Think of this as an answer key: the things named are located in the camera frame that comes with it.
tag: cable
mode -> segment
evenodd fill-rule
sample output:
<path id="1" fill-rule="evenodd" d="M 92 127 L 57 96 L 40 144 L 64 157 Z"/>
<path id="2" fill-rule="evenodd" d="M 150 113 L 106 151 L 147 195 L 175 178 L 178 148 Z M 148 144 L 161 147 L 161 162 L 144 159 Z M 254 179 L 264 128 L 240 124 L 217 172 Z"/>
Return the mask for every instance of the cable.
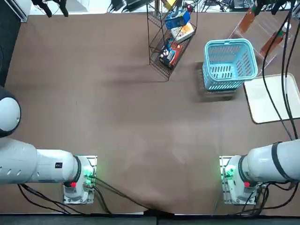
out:
<path id="1" fill-rule="evenodd" d="M 90 176 L 90 178 L 94 178 L 94 179 L 100 181 L 101 183 L 107 185 L 109 188 L 111 188 L 111 189 L 114 191 L 114 193 L 118 194 L 119 196 L 121 196 L 121 197 L 123 197 L 123 198 L 127 198 L 128 200 L 134 202 L 135 204 L 137 204 L 137 205 L 139 205 L 139 206 L 142 206 L 142 207 L 144 207 L 144 208 L 146 208 L 146 209 L 148 209 L 148 210 L 151 210 L 151 208 L 149 208 L 149 207 L 147 207 L 147 206 L 144 206 L 144 205 L 138 203 L 136 200 L 134 200 L 134 199 L 128 197 L 127 195 L 125 195 L 125 194 L 122 193 L 121 191 L 115 189 L 113 186 L 109 185 L 109 184 L 106 183 L 105 181 L 103 181 L 103 180 L 101 180 L 101 179 L 99 179 L 99 178 L 97 178 L 97 177 L 95 177 L 95 176 Z"/>
<path id="2" fill-rule="evenodd" d="M 106 190 L 109 190 L 109 191 L 115 193 L 116 195 L 119 195 L 119 196 L 121 196 L 121 197 L 124 197 L 124 195 L 120 194 L 119 192 L 117 192 L 117 191 L 115 191 L 115 190 L 113 190 L 113 189 L 111 189 L 111 188 L 109 188 L 109 187 L 107 187 L 107 186 L 105 186 L 105 185 L 103 185 L 103 184 L 100 184 L 100 183 L 96 183 L 96 184 L 99 185 L 100 187 L 106 189 Z"/>
<path id="3" fill-rule="evenodd" d="M 47 198 L 45 195 L 43 195 L 42 193 L 32 189 L 31 187 L 27 186 L 27 185 L 21 185 L 25 190 L 27 190 L 28 192 L 32 193 L 32 192 L 35 192 L 37 193 L 38 195 L 40 195 L 40 198 L 43 198 L 43 199 L 47 199 L 48 201 L 51 202 L 51 199 Z M 66 213 L 70 214 L 70 212 L 68 212 L 67 210 L 65 210 L 63 207 L 61 207 L 60 205 L 58 205 L 57 203 L 53 203 L 55 204 L 57 207 L 61 208 L 62 210 L 64 210 Z"/>
<path id="4" fill-rule="evenodd" d="M 107 11 L 106 11 L 107 13 L 108 13 L 108 10 L 109 10 L 109 8 L 110 8 L 111 6 L 112 6 L 112 3 L 108 6 Z"/>
<path id="5" fill-rule="evenodd" d="M 270 184 L 268 184 L 268 185 L 266 186 L 266 188 L 265 188 L 265 191 L 264 191 L 263 197 L 262 197 L 262 203 L 261 203 L 261 205 L 259 206 L 259 208 L 257 209 L 257 208 L 255 208 L 255 206 L 254 206 L 253 209 L 252 209 L 252 212 L 249 214 L 249 216 L 246 216 L 246 217 L 255 217 L 255 216 L 258 216 L 259 214 L 261 214 L 262 208 L 265 206 L 265 204 L 266 204 L 266 202 L 267 202 L 267 200 L 268 200 L 268 198 L 269 198 L 269 194 L 270 194 L 269 185 L 270 185 Z"/>
<path id="6" fill-rule="evenodd" d="M 279 185 L 276 184 L 276 183 L 274 183 L 274 184 L 272 184 L 272 185 L 274 185 L 274 186 L 276 186 L 277 188 L 279 188 L 279 189 L 281 189 L 281 190 L 284 190 L 284 191 L 289 191 L 289 190 L 291 190 L 291 188 L 284 188 L 284 187 L 279 186 Z"/>
<path id="7" fill-rule="evenodd" d="M 242 211 L 241 211 L 240 213 L 236 213 L 236 214 L 239 214 L 240 216 L 242 215 L 242 213 L 245 211 L 245 208 L 246 208 L 247 203 L 249 202 L 251 196 L 258 190 L 258 188 L 260 188 L 262 185 L 264 185 L 264 184 L 266 184 L 266 183 L 267 183 L 267 182 L 260 184 L 254 191 L 252 191 L 252 193 L 249 195 L 248 199 L 246 200 L 246 202 L 245 202 L 245 204 L 244 204 L 244 207 L 243 207 Z"/>
<path id="8" fill-rule="evenodd" d="M 284 7 L 280 6 L 280 7 L 281 7 L 281 10 L 280 10 L 280 11 L 284 11 L 285 8 L 286 8 L 286 5 L 287 5 L 287 1 L 285 2 L 285 6 L 284 6 Z"/>
<path id="9" fill-rule="evenodd" d="M 274 210 L 274 209 L 279 209 L 279 208 L 282 208 L 282 207 L 286 206 L 288 203 L 290 203 L 293 200 L 297 189 L 298 189 L 298 183 L 296 184 L 291 197 L 285 203 L 277 205 L 277 206 L 272 206 L 272 207 L 262 207 L 261 210 Z"/>
<path id="10" fill-rule="evenodd" d="M 37 197 L 40 197 L 40 198 L 42 198 L 42 199 L 44 199 L 46 201 L 49 201 L 49 202 L 52 202 L 52 203 L 56 203 L 56 204 L 65 206 L 65 207 L 67 207 L 67 208 L 69 208 L 69 209 L 73 210 L 74 212 L 77 212 L 77 213 L 79 213 L 81 215 L 86 215 L 85 213 L 77 211 L 76 209 L 68 206 L 67 204 L 64 204 L 64 203 L 61 203 L 61 202 L 58 202 L 58 201 L 54 201 L 54 200 L 52 200 L 52 199 L 50 199 L 50 198 L 48 198 L 46 196 L 45 197 L 40 196 L 35 189 L 33 189 L 32 187 L 27 186 L 26 184 L 22 184 L 22 187 L 25 188 L 28 192 L 32 193 L 33 195 L 35 195 Z"/>
<path id="11" fill-rule="evenodd" d="M 21 185 L 18 184 L 18 187 L 19 187 L 20 192 L 21 192 L 21 194 L 23 195 L 23 197 L 24 197 L 28 202 L 30 202 L 31 204 L 36 205 L 36 206 L 41 207 L 41 208 L 44 208 L 44 209 L 47 209 L 47 210 L 52 210 L 52 211 L 55 211 L 55 212 L 60 212 L 60 213 L 62 213 L 62 214 L 66 214 L 66 213 L 63 212 L 63 211 L 56 210 L 56 209 L 53 209 L 53 208 L 50 208 L 50 207 L 46 207 L 46 206 L 43 206 L 43 205 L 40 205 L 40 204 L 37 204 L 37 203 L 31 201 L 31 200 L 26 196 L 26 194 L 23 192 L 23 190 L 22 190 L 22 188 L 21 188 Z"/>
<path id="12" fill-rule="evenodd" d="M 207 4 L 207 1 L 208 1 L 208 0 L 205 0 L 205 1 L 202 3 L 202 5 L 204 4 L 204 6 L 203 6 L 203 9 L 202 9 L 201 12 L 203 12 L 203 10 L 205 9 L 205 6 L 206 6 L 206 4 Z"/>
<path id="13" fill-rule="evenodd" d="M 267 56 L 268 56 L 268 54 L 269 54 L 269 51 L 270 51 L 272 45 L 274 44 L 276 37 L 277 37 L 278 34 L 281 32 L 281 30 L 282 30 L 282 28 L 283 28 L 285 22 L 286 22 L 286 21 L 288 20 L 288 18 L 291 16 L 291 14 L 292 14 L 291 9 L 289 10 L 289 13 L 287 14 L 287 16 L 286 16 L 284 22 L 282 23 L 282 25 L 281 25 L 280 28 L 278 29 L 277 34 L 276 34 L 275 37 L 273 38 L 273 40 L 272 40 L 270 46 L 269 46 L 268 49 L 267 49 L 267 52 L 266 52 L 265 56 L 264 56 L 264 59 L 263 59 L 263 62 L 262 62 L 262 79 L 263 79 L 263 83 L 264 83 L 264 86 L 265 86 L 265 88 L 266 88 L 266 91 L 267 91 L 267 93 L 268 93 L 268 96 L 269 96 L 269 98 L 270 98 L 270 101 L 271 101 L 271 103 L 272 103 L 272 105 L 273 105 L 273 107 L 274 107 L 274 109 L 275 109 L 275 111 L 276 111 L 276 113 L 277 113 L 277 115 L 278 115 L 278 117 L 279 117 L 280 122 L 281 122 L 282 125 L 284 126 L 284 128 L 285 128 L 287 134 L 289 135 L 290 139 L 293 140 L 293 139 L 292 139 L 292 136 L 291 136 L 291 133 L 290 133 L 289 130 L 286 128 L 285 123 L 283 122 L 283 120 L 282 120 L 282 118 L 281 118 L 281 116 L 280 116 L 280 114 L 279 114 L 279 112 L 278 112 L 278 110 L 277 110 L 277 108 L 276 108 L 276 106 L 275 106 L 275 104 L 274 104 L 274 101 L 273 101 L 272 96 L 271 96 L 271 94 L 270 94 L 270 91 L 269 91 L 269 89 L 268 89 L 268 86 L 267 86 L 267 83 L 266 83 L 266 79 L 265 79 L 265 75 L 264 75 L 264 66 L 265 66 L 265 64 L 266 64 L 266 59 L 267 59 Z"/>
<path id="14" fill-rule="evenodd" d="M 291 9 L 293 9 L 293 6 L 295 4 L 295 1 L 291 2 Z M 282 91 L 282 97 L 285 103 L 285 109 L 286 112 L 288 114 L 289 120 L 292 124 L 292 128 L 294 131 L 294 135 L 295 135 L 295 139 L 298 139 L 298 134 L 297 134 L 297 130 L 295 127 L 295 123 L 293 121 L 293 117 L 292 114 L 289 110 L 289 106 L 287 105 L 287 101 L 286 101 L 286 96 L 287 96 L 287 85 L 284 84 L 284 70 L 285 70 L 285 53 L 286 53 L 286 47 L 287 47 L 287 41 L 288 41 L 288 34 L 289 34 L 289 29 L 290 29 L 290 23 L 291 23 L 291 15 L 288 17 L 288 21 L 287 21 L 287 28 L 286 28 L 286 35 L 285 35 L 285 45 L 283 48 L 283 56 L 282 56 L 282 66 L 281 66 L 281 91 Z"/>
<path id="15" fill-rule="evenodd" d="M 291 48 L 291 51 L 290 51 L 290 54 L 289 54 L 289 57 L 288 57 L 288 60 L 287 60 L 286 68 L 285 68 L 285 82 L 287 82 L 288 67 L 289 67 L 290 60 L 291 60 L 291 57 L 292 57 L 292 53 L 293 53 L 295 43 L 296 43 L 296 40 L 297 40 L 297 37 L 298 37 L 299 29 L 300 29 L 300 21 L 298 23 L 297 31 L 296 31 L 296 34 L 295 34 L 295 37 L 294 37 L 294 41 L 292 43 L 292 48 Z M 292 111 L 291 111 L 291 108 L 290 108 L 290 103 L 289 103 L 289 100 L 288 100 L 287 90 L 285 90 L 285 96 L 284 97 L 285 97 L 284 100 L 286 100 L 285 108 L 286 108 L 287 112 L 289 113 L 289 118 L 290 118 L 293 130 L 294 130 L 295 138 L 298 139 L 297 130 L 296 130 L 296 127 L 295 127 L 295 124 L 294 124 L 294 118 L 293 118 Z"/>
<path id="16" fill-rule="evenodd" d="M 206 13 L 206 11 L 210 8 L 210 6 L 207 6 L 206 10 L 204 11 Z"/>
<path id="17" fill-rule="evenodd" d="M 107 213 L 111 214 L 112 212 L 108 209 L 106 203 L 105 203 L 105 200 L 104 200 L 104 197 L 103 197 L 103 194 L 101 193 L 101 191 L 97 188 L 97 187 L 94 187 L 94 189 L 98 192 L 100 198 L 101 198 L 101 201 L 102 201 L 102 204 L 104 206 L 104 209 Z"/>
<path id="18" fill-rule="evenodd" d="M 220 6 L 220 10 L 221 10 L 222 12 L 226 12 L 226 10 L 225 10 L 225 4 L 222 5 L 221 2 L 218 1 L 218 0 L 214 0 L 214 2 L 215 2 L 217 5 Z"/>
<path id="19" fill-rule="evenodd" d="M 37 8 L 38 10 L 40 10 L 44 15 L 46 15 L 46 13 L 44 13 L 40 7 L 37 7 L 36 5 L 34 5 L 34 7 Z M 59 8 L 60 8 L 60 6 L 58 5 L 58 9 L 52 15 L 55 15 L 57 13 L 57 11 L 59 10 Z"/>

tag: white tray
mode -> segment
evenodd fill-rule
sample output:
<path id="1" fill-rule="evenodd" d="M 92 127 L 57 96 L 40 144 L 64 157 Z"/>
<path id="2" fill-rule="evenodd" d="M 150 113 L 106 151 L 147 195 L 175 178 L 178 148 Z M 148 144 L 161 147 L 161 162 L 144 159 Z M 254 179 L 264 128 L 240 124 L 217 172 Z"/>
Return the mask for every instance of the white tray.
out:
<path id="1" fill-rule="evenodd" d="M 268 89 L 274 104 L 283 120 L 289 119 L 281 91 L 281 74 L 265 76 Z M 300 118 L 300 93 L 295 78 L 287 74 L 287 93 L 292 116 Z M 252 120 L 255 123 L 279 121 L 279 117 L 271 103 L 262 77 L 244 83 Z"/>

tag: wire rack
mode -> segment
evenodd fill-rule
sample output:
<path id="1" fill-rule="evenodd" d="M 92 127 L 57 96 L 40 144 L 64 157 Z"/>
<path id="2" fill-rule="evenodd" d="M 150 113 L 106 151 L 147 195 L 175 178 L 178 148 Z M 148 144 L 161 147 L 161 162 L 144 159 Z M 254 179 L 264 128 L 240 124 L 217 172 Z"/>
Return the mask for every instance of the wire rack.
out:
<path id="1" fill-rule="evenodd" d="M 187 38 L 186 40 L 177 43 L 176 37 L 181 32 L 181 29 L 178 29 L 175 33 L 171 32 L 171 30 L 168 30 L 165 25 L 165 18 L 172 12 L 176 12 L 178 9 L 181 9 L 181 7 L 177 6 L 177 2 L 179 0 L 176 0 L 172 6 L 168 5 L 157 5 L 155 4 L 155 1 L 149 3 L 147 5 L 147 23 L 148 23 L 148 43 L 149 43 L 149 65 L 151 65 L 156 71 L 158 71 L 167 81 L 170 79 L 170 76 L 174 69 L 176 68 L 178 62 L 180 61 L 183 53 L 185 52 L 186 48 L 188 47 L 192 37 L 196 33 L 197 29 L 197 21 L 198 21 L 198 0 L 190 1 L 190 5 L 194 7 L 194 11 L 190 12 L 191 19 L 189 23 L 192 25 L 194 32 L 193 34 Z M 149 34 L 149 21 L 155 25 L 155 27 L 158 28 L 158 32 L 154 36 L 152 40 L 150 40 L 150 34 Z M 173 65 L 172 68 L 164 65 L 160 60 L 159 56 L 162 53 L 162 50 L 164 46 L 167 45 L 167 42 L 171 46 L 181 46 L 180 54 Z"/>

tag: brown table surface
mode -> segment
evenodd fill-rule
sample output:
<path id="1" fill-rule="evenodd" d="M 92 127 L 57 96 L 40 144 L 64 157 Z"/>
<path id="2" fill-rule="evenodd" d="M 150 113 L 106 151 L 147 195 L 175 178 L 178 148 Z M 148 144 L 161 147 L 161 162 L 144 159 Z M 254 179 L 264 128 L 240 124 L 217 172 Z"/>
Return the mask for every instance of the brown table surface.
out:
<path id="1" fill-rule="evenodd" d="M 148 206 L 212 213 L 221 191 L 220 155 L 288 140 L 279 122 L 252 122 L 242 88 L 231 101 L 204 101 L 198 94 L 204 45 L 227 37 L 243 15 L 199 14 L 197 33 L 169 82 L 148 65 L 145 14 L 30 16 L 21 25 L 6 84 L 22 107 L 12 137 L 40 149 L 98 155 L 101 178 Z M 152 35 L 156 31 L 150 26 Z M 299 56 L 296 45 L 289 72 L 298 83 Z M 280 72 L 277 58 L 266 74 Z M 61 184 L 32 186 L 62 200 Z M 144 209 L 103 194 L 112 212 Z M 290 194 L 271 188 L 267 206 Z M 26 202 L 16 185 L 1 186 L 0 199 L 2 213 L 49 212 Z M 299 200 L 297 194 L 286 207 L 263 213 L 300 216 Z M 98 201 L 78 208 L 103 212 Z M 221 203 L 217 213 L 240 209 Z"/>

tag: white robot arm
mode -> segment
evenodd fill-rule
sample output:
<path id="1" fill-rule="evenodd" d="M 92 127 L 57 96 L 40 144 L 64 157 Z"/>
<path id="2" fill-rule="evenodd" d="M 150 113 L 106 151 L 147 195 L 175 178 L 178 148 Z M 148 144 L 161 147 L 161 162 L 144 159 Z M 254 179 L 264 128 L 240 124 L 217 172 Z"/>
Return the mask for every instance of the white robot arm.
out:
<path id="1" fill-rule="evenodd" d="M 6 136 L 21 119 L 13 95 L 0 87 L 0 184 L 64 183 L 65 203 L 93 203 L 90 175 L 95 168 L 85 156 L 63 150 L 41 150 Z"/>
<path id="2" fill-rule="evenodd" d="M 232 204 L 255 204 L 262 182 L 299 182 L 300 140 L 278 142 L 252 149 L 245 156 L 232 157 L 225 167 L 225 180 Z"/>

